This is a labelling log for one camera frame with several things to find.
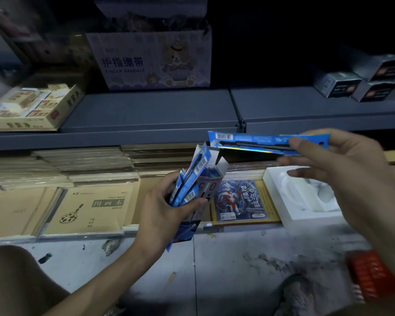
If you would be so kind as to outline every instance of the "comic book cover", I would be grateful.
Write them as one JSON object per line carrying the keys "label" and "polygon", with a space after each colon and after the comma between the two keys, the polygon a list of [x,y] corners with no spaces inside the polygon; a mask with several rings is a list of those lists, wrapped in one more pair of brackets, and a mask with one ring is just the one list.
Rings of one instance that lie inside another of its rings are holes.
{"label": "comic book cover", "polygon": [[254,180],[222,182],[216,209],[220,222],[268,218]]}

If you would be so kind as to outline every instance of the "shoe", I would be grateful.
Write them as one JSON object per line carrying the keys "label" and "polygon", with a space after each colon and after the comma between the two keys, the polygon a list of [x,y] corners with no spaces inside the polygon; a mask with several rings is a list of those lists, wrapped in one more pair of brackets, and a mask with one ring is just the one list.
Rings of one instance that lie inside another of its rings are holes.
{"label": "shoe", "polygon": [[282,282],[281,302],[273,316],[317,316],[312,283],[304,276],[295,274]]}

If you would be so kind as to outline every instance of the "metal shelf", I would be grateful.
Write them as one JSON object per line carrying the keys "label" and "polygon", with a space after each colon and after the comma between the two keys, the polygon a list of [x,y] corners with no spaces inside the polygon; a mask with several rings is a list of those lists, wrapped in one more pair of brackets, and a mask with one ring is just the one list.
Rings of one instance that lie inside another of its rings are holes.
{"label": "metal shelf", "polygon": [[294,134],[336,127],[347,131],[395,128],[395,101],[326,99],[312,87],[231,90],[247,133]]}
{"label": "metal shelf", "polygon": [[0,150],[203,142],[237,129],[228,90],[88,94],[58,132],[1,132]]}

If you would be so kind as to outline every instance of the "white tile floor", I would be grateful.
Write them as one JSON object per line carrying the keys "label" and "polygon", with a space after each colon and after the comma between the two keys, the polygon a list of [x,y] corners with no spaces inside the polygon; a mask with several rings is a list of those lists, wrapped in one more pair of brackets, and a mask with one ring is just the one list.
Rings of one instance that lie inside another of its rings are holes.
{"label": "white tile floor", "polygon": [[[51,253],[42,269],[73,292],[132,241],[124,239],[109,257],[101,249],[104,240],[21,246],[36,260]],[[168,304],[166,315],[269,315],[276,302],[272,293],[285,277],[300,272],[313,281],[318,309],[326,314],[353,302],[344,251],[368,248],[358,234],[336,230],[305,236],[292,236],[283,228],[199,234],[193,241],[174,244],[131,293],[135,300]]]}

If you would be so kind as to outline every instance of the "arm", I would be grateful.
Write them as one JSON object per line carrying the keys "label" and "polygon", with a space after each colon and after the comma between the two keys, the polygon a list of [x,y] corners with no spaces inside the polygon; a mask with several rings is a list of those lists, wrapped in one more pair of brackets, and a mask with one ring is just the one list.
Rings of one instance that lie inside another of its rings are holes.
{"label": "arm", "polygon": [[307,134],[331,133],[331,149],[298,137],[290,145],[302,156],[280,158],[282,165],[310,166],[289,171],[328,183],[342,214],[379,253],[395,275],[395,178],[379,143],[367,137],[335,129]]}
{"label": "arm", "polygon": [[174,189],[178,172],[166,175],[145,197],[137,237],[114,263],[79,288],[46,316],[102,316],[161,257],[180,222],[205,206],[205,198],[174,208],[165,197]]}

